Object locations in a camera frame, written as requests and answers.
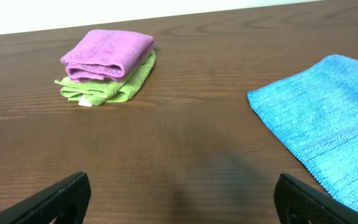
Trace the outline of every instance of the blue towel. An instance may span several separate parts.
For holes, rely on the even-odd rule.
[[[330,55],[248,100],[321,186],[358,211],[358,60]]]

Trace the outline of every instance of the wooden table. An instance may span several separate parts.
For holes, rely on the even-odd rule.
[[[84,108],[60,95],[60,57],[91,29],[155,37],[133,100]],[[358,59],[358,1],[0,35],[0,211],[83,171],[85,223],[279,223],[279,174],[321,187],[246,94],[329,54]]]

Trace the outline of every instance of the white wall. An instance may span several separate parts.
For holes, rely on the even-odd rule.
[[[0,34],[315,0],[0,0]]]

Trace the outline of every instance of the folded towel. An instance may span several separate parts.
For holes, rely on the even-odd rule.
[[[85,99],[92,105],[99,106],[104,102],[118,103],[130,100],[142,87],[155,63],[155,52],[152,50],[145,62],[135,69],[124,82],[112,80],[93,80],[86,83],[75,83],[70,77],[62,81],[55,80],[55,83],[63,85],[60,93],[69,101],[80,101]]]
[[[91,30],[60,61],[74,82],[125,80],[154,46],[149,35],[124,30]]]
[[[248,100],[321,186],[358,211],[358,61],[330,55]]]

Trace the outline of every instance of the purple towel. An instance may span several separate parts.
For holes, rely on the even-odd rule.
[[[91,30],[60,61],[74,82],[123,81],[154,46],[150,35],[124,30]]]

